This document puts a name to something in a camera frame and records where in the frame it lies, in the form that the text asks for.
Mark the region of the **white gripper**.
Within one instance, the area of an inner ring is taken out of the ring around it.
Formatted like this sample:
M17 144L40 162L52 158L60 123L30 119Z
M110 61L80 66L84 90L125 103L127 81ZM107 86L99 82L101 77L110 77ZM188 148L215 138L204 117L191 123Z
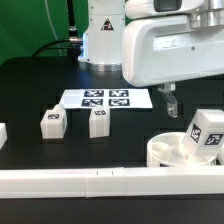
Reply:
M123 34L122 73L135 87L159 84L168 115L180 117L174 82L224 73L224 26L193 29L186 15L135 20Z

